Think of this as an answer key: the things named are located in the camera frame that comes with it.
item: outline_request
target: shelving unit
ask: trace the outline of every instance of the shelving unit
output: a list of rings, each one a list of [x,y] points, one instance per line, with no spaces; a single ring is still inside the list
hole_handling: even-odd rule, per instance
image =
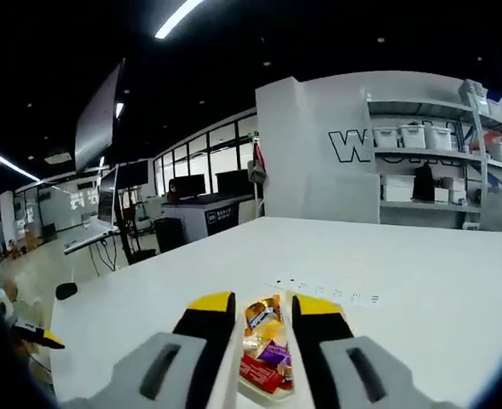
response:
[[[475,206],[459,206],[444,203],[421,203],[421,202],[387,202],[381,201],[381,207],[391,209],[418,209],[418,210],[443,210],[460,213],[480,213],[480,208]]]
[[[434,101],[434,100],[374,100],[365,97],[367,112],[366,120],[371,123],[373,117],[426,117],[458,121],[460,124],[469,124],[474,128],[479,142],[480,154],[473,155],[454,151],[439,151],[433,149],[414,148],[374,148],[374,157],[409,157],[409,158],[438,158],[461,161],[461,164],[480,164],[482,173],[482,203],[488,194],[488,166],[502,169],[502,163],[488,159],[483,138],[483,129],[492,130],[502,135],[502,121],[490,115],[479,113],[477,107],[468,107],[463,104]],[[481,208],[477,206],[459,206],[442,203],[419,202],[381,202],[382,208],[418,209],[418,210],[444,210],[480,214]]]

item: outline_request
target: black ceiling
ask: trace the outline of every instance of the black ceiling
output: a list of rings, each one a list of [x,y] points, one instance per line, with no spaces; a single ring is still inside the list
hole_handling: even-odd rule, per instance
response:
[[[119,162],[152,157],[253,107],[255,88],[289,76],[434,72],[502,93],[502,20],[491,14],[457,14],[438,4],[404,10],[204,0],[165,40],[155,39],[181,4],[0,3],[0,153],[41,178],[73,170],[73,162],[48,165],[43,158],[73,152],[79,114],[123,58],[118,100],[125,107],[111,153]],[[0,192],[28,182],[0,169]]]

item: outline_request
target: white box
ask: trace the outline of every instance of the white box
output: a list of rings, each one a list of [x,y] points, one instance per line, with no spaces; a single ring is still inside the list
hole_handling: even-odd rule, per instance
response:
[[[499,140],[493,141],[488,145],[488,151],[491,153],[491,158],[502,162],[502,142]]]
[[[411,202],[413,187],[384,186],[386,202]]]
[[[377,147],[398,147],[398,129],[392,126],[378,126],[373,129],[373,139]]]
[[[452,131],[439,126],[425,126],[424,139],[428,149],[452,150]]]
[[[441,186],[450,190],[460,191],[466,189],[466,185],[464,184],[464,179],[462,177],[442,177]]]
[[[447,203],[449,200],[449,190],[442,187],[435,187],[435,202]]]
[[[404,147],[416,147],[425,149],[424,125],[399,125]]]
[[[449,191],[449,202],[454,205],[465,205],[466,204],[466,190],[450,190]]]
[[[406,175],[382,175],[381,183],[389,187],[409,187],[413,189],[415,176]]]

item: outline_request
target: floor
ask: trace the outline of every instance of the floor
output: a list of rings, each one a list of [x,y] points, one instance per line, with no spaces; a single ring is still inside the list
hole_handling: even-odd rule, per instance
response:
[[[55,300],[55,287],[61,283],[74,281],[82,284],[91,281],[97,275],[111,274],[112,271],[103,262],[100,256],[108,262],[105,249],[98,244],[75,251],[65,256],[63,254],[64,244],[82,228],[73,228],[58,234],[58,239],[45,245],[39,246],[36,250],[25,254],[15,260],[6,259],[0,263],[0,286],[7,280],[13,280],[18,286],[18,301],[34,305],[37,302],[42,306],[43,326],[49,329],[52,320],[52,310]],[[116,243],[116,269],[128,265],[122,249],[120,237],[115,239]],[[155,249],[159,252],[158,242],[154,234],[147,234],[139,238],[141,248]],[[132,240],[132,245],[136,248],[136,242]],[[107,240],[107,252],[111,259],[114,259],[113,239]]]

